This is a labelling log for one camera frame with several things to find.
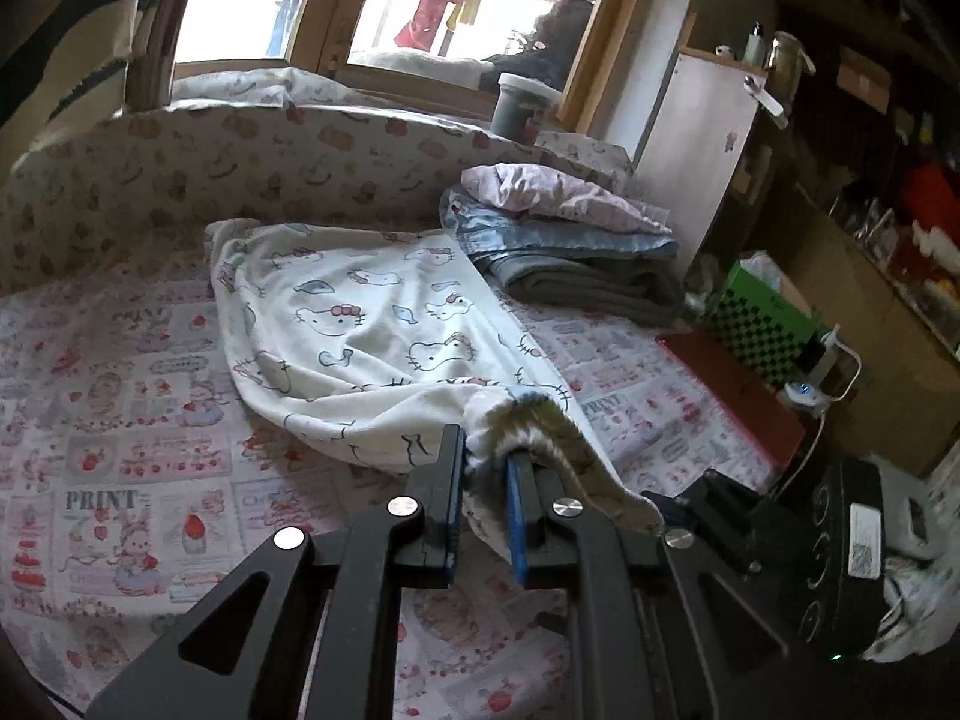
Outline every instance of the bottle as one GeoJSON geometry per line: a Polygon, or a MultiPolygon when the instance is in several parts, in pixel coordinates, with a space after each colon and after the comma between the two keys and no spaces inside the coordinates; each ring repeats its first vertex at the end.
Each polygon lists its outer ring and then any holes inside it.
{"type": "Polygon", "coordinates": [[[747,38],[747,47],[743,50],[743,63],[753,67],[762,67],[767,55],[767,45],[763,40],[763,25],[754,23],[754,31],[747,38]]]}

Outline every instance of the folded clothes stack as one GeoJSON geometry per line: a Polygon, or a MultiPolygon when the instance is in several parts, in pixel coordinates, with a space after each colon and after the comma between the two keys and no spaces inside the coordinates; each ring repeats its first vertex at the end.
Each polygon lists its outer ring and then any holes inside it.
{"type": "Polygon", "coordinates": [[[683,305],[664,209],[540,165],[471,167],[440,223],[512,298],[669,324],[683,305]]]}

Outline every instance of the white bucket lid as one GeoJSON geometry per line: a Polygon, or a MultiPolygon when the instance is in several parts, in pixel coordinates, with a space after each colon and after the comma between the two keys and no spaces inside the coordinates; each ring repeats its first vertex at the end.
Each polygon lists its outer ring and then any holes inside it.
{"type": "Polygon", "coordinates": [[[528,95],[540,98],[544,105],[554,108],[560,104],[563,99],[563,92],[558,92],[553,87],[547,86],[542,81],[534,79],[525,79],[523,76],[515,76],[513,73],[500,74],[500,88],[514,89],[517,92],[525,92],[528,95]]]}

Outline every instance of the folded pink cloth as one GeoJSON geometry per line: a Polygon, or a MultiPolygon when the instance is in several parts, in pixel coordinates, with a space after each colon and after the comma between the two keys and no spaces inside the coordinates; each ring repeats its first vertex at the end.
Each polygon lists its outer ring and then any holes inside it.
{"type": "Polygon", "coordinates": [[[464,189],[484,205],[565,218],[611,232],[669,234],[662,208],[630,201],[543,165],[483,165],[460,176],[464,189]]]}

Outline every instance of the metal screw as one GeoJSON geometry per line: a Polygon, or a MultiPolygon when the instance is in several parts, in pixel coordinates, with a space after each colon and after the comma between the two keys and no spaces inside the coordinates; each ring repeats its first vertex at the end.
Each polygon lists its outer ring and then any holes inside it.
{"type": "Polygon", "coordinates": [[[394,517],[409,517],[410,514],[416,512],[417,507],[419,507],[419,503],[416,502],[416,498],[411,498],[409,495],[397,495],[387,504],[387,511],[394,517]]]}
{"type": "Polygon", "coordinates": [[[274,544],[280,549],[296,549],[306,541],[306,533],[300,528],[280,528],[274,533],[274,544]]]}
{"type": "Polygon", "coordinates": [[[557,498],[553,502],[554,514],[559,517],[577,517],[584,510],[584,505],[576,498],[557,498]]]}
{"type": "Polygon", "coordinates": [[[673,547],[674,549],[689,549],[693,546],[693,533],[690,533],[686,528],[671,528],[666,532],[667,546],[673,547]]]}

